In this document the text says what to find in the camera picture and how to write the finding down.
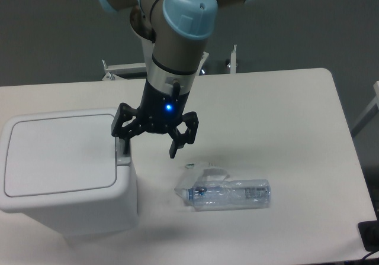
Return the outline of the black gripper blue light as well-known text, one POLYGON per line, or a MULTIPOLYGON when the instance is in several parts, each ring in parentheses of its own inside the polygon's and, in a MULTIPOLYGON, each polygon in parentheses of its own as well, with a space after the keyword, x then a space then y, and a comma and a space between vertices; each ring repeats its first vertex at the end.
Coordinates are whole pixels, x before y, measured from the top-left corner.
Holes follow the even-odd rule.
POLYGON ((199 120, 194 111, 183 115, 189 94, 181 95, 180 91, 177 80, 174 81, 169 94, 155 89, 146 82, 139 108, 134 109, 126 103, 119 104, 111 124, 111 135, 124 141, 123 154, 129 152, 130 139, 144 132, 168 133, 172 139, 169 149, 171 159, 175 158, 178 149, 184 145, 194 144, 199 120), (187 129, 180 133, 178 125, 183 122, 187 129))

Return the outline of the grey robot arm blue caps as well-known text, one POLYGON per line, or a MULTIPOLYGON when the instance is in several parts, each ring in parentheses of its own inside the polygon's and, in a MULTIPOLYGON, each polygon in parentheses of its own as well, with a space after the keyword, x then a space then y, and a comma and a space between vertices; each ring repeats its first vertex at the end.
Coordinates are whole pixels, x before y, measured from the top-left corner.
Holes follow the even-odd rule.
POLYGON ((142 133, 168 134, 171 157, 192 144, 198 129, 195 112, 184 108, 198 73, 219 8, 252 0, 99 0, 106 11, 139 9, 136 34, 153 45, 145 59, 147 78, 138 108, 122 103, 111 125, 124 152, 142 133))

